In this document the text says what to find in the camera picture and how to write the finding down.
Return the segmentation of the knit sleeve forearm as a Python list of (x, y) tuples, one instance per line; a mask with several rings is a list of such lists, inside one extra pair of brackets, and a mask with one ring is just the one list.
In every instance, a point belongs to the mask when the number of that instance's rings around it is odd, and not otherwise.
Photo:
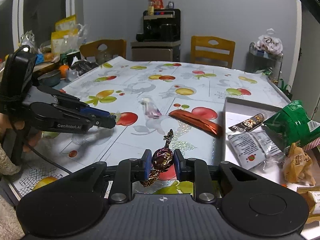
[(9, 177), (17, 174), (20, 166), (14, 165), (1, 147), (1, 239), (21, 239), (25, 236), (17, 219), (17, 199), (8, 185)]

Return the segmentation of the person left hand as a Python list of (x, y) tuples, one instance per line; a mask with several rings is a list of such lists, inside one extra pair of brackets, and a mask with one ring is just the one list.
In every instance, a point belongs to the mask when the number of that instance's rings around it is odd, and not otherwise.
[[(24, 142), (26, 139), (28, 140), (24, 145), (23, 145), (23, 152), (30, 152), (32, 150), (32, 147), (35, 147), (37, 143), (40, 141), (42, 138), (42, 131), (37, 131), (36, 134), (32, 134), (31, 136), (27, 137), (24, 135), (24, 126), (25, 122), (24, 121), (16, 121), (14, 123), (14, 126), (16, 128), (15, 135), (17, 138), (23, 138)], [(8, 132), (9, 130), (13, 130), (13, 127), (11, 125), (11, 122), (9, 120), (9, 116), (2, 114), (1, 113), (1, 141), (3, 141), (3, 137), (5, 136), (5, 133)]]

